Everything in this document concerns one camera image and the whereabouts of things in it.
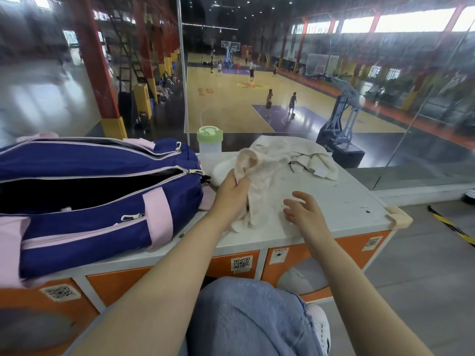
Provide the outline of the person's left hand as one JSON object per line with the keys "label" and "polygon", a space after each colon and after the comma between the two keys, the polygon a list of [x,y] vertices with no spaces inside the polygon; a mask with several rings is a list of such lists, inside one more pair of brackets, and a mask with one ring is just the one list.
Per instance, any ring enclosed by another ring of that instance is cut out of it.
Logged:
{"label": "person's left hand", "polygon": [[232,190],[231,172],[219,186],[209,214],[211,217],[227,226],[236,221],[246,210],[248,192],[237,193]]}

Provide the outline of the cream towel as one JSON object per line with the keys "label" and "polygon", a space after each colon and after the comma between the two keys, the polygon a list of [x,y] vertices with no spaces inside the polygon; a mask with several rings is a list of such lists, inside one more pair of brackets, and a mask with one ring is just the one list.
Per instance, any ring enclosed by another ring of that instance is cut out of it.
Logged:
{"label": "cream towel", "polygon": [[241,149],[236,157],[236,181],[246,178],[249,187],[246,205],[231,229],[240,233],[246,229],[263,227],[269,214],[269,188],[276,172],[288,164],[292,150],[286,140],[278,139],[269,145],[256,144]]}

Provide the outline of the person's left forearm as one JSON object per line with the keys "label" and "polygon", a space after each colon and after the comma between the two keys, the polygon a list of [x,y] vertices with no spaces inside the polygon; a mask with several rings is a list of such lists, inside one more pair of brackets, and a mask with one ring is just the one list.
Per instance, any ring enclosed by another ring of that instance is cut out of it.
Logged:
{"label": "person's left forearm", "polygon": [[243,209],[236,203],[215,204],[70,356],[177,356],[217,244]]}

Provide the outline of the white cloth bundle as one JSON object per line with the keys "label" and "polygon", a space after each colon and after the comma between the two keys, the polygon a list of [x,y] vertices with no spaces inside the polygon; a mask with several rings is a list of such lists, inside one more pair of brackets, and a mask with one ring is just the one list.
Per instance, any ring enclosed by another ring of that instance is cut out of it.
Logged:
{"label": "white cloth bundle", "polygon": [[219,187],[236,166],[237,156],[221,161],[211,170],[211,185]]}

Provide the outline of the cream crumpled cloth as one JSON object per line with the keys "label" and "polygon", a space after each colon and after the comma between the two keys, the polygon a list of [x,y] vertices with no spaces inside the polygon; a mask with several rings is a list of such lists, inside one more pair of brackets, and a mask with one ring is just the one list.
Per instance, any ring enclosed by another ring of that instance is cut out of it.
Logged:
{"label": "cream crumpled cloth", "polygon": [[338,180],[338,165],[332,153],[311,140],[262,135],[250,147],[256,151],[270,151],[271,155],[287,161],[294,173],[307,170],[319,178]]}

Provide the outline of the blue basketball hoop stand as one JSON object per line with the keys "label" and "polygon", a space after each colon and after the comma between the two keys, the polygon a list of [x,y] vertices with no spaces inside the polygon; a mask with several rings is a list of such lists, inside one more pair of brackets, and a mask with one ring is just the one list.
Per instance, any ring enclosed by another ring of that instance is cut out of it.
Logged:
{"label": "blue basketball hoop stand", "polygon": [[345,169],[358,168],[365,152],[352,143],[353,128],[364,104],[359,91],[337,77],[319,75],[341,91],[330,118],[320,128],[316,143],[332,153],[334,161]]}

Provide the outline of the beige corner guard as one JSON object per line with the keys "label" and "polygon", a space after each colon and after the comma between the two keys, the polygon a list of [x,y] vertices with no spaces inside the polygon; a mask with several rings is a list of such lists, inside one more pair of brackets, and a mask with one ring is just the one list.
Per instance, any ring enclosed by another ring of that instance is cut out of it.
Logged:
{"label": "beige corner guard", "polygon": [[392,205],[386,206],[385,209],[388,212],[387,216],[392,222],[390,228],[392,231],[406,229],[413,223],[412,217],[399,207]]}

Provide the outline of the group of distant players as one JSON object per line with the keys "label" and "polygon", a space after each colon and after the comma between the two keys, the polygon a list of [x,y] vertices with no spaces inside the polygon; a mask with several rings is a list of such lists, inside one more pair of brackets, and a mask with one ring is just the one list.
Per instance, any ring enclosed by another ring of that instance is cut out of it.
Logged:
{"label": "group of distant players", "polygon": [[213,68],[213,72],[220,76],[244,76],[250,83],[256,83],[258,79],[261,79],[264,76],[271,78],[276,77],[276,73],[274,73],[273,69],[267,70],[256,63],[251,62],[250,59],[237,57],[234,53],[230,56],[230,60],[226,62],[223,55],[206,54],[205,56],[200,57],[200,64],[202,66]]}

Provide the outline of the person's blue jeans leg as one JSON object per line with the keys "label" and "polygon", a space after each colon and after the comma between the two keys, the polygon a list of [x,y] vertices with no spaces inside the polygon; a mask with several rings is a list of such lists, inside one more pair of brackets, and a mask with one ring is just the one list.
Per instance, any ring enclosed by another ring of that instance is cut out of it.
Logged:
{"label": "person's blue jeans leg", "polygon": [[296,294],[222,277],[198,294],[179,356],[324,356]]}

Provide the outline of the group of seated people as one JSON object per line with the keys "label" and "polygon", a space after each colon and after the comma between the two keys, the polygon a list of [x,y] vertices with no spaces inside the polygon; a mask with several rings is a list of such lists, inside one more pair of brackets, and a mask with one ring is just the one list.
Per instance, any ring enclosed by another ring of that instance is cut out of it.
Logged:
{"label": "group of seated people", "polygon": [[173,89],[177,86],[179,80],[173,73],[164,71],[162,77],[156,82],[156,90],[158,102],[160,105],[165,104],[174,95]]}

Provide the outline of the person's white shoe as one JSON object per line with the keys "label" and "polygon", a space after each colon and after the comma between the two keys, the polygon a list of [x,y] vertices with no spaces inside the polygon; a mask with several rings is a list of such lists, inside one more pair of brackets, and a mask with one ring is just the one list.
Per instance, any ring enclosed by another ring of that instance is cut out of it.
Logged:
{"label": "person's white shoe", "polygon": [[306,312],[312,318],[312,329],[316,336],[322,356],[329,356],[331,349],[330,324],[324,310],[315,303],[306,305]]}

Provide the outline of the distant basketball hoop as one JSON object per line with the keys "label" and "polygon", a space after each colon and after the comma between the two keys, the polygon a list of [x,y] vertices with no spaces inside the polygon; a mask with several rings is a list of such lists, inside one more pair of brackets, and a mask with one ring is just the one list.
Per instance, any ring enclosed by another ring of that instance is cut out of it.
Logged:
{"label": "distant basketball hoop", "polygon": [[224,65],[228,69],[234,67],[233,55],[240,53],[240,43],[231,41],[221,41],[221,47],[225,49]]}

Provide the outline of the navy and pink duffel bag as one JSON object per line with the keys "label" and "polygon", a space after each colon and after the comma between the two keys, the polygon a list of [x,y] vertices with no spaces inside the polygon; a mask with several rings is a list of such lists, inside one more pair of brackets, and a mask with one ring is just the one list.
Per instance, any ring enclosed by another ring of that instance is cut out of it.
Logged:
{"label": "navy and pink duffel bag", "polygon": [[171,241],[215,193],[176,139],[20,138],[0,149],[0,288]]}

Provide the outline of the yellow and black hazard tape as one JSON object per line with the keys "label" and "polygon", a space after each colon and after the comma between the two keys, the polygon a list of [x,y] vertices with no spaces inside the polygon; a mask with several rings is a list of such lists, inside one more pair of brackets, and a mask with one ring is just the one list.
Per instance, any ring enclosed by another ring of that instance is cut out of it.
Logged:
{"label": "yellow and black hazard tape", "polygon": [[435,217],[438,221],[440,221],[442,224],[444,224],[446,227],[448,227],[451,231],[453,231],[455,234],[457,234],[460,238],[462,238],[466,243],[470,244],[472,247],[475,248],[475,237],[472,237],[462,231],[459,227],[457,227],[455,224],[447,220],[444,216],[439,214],[435,209],[433,209],[430,205],[427,206],[428,212]]}

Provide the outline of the metal glass frame pole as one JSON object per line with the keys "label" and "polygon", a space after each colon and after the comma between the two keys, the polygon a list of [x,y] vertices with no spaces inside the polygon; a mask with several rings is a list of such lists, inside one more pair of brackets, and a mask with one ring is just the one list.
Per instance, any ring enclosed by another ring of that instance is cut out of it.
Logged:
{"label": "metal glass frame pole", "polygon": [[184,51],[184,41],[183,41],[183,24],[182,24],[182,13],[181,13],[181,0],[176,0],[177,6],[177,20],[178,20],[178,30],[179,30],[179,41],[180,41],[180,60],[181,60],[181,70],[182,70],[182,88],[183,88],[183,99],[184,99],[184,133],[187,136],[187,144],[191,146],[190,140],[190,128],[189,128],[189,115],[188,115],[188,103],[187,103],[187,68],[185,61],[185,51]]}

